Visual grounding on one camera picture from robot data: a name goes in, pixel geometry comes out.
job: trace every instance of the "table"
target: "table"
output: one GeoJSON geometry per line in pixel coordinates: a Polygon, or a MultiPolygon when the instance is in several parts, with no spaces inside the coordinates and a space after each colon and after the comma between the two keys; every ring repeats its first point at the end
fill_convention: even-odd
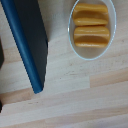
{"type": "Polygon", "coordinates": [[[0,4],[0,36],[5,62],[0,71],[4,104],[0,127],[127,128],[128,0],[113,0],[115,39],[95,61],[80,59],[68,40],[75,0],[39,0],[49,39],[44,91],[35,95],[0,4]]]}

